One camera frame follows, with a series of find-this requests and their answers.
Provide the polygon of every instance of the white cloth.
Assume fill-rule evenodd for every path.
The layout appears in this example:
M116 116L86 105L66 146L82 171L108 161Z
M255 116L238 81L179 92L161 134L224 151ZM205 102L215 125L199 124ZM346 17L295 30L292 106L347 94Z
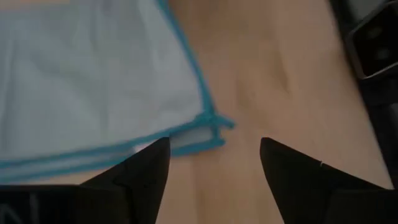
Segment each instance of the white cloth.
M203 113L201 91L154 0L81 0L0 12L0 168L182 126ZM212 138L210 128L197 133ZM176 144L195 142L187 136ZM49 160L40 170L103 157ZM0 182L2 175L31 170L20 169L0 170Z

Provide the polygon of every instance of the wooden surface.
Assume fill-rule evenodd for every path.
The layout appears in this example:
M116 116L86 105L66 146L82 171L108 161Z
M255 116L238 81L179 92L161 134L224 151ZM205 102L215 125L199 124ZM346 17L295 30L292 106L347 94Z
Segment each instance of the wooden surface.
M218 110L238 125L225 147L172 159L158 223L283 223L261 168L263 136L392 187L325 0L170 4Z

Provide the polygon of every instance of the towel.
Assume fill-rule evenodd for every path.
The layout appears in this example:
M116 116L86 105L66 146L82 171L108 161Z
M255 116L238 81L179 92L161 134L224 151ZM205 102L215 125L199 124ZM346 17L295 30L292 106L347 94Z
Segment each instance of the towel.
M171 137L224 144L187 40L163 0L71 0L0 12L0 183L101 169Z

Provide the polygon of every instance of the microfiber cloth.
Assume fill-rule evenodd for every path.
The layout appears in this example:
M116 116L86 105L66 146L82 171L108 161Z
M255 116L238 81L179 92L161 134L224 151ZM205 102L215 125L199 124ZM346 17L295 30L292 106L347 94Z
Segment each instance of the microfiber cloth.
M201 70L163 0L71 0L0 12L0 183L115 165L171 137L224 144Z

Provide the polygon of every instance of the wood grain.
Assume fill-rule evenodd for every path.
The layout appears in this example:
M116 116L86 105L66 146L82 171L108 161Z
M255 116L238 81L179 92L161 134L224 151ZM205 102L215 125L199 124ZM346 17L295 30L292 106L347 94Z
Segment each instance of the wood grain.
M224 147L172 159L158 223L283 223L261 168L264 136L392 188L325 0L170 5L218 110L238 125Z

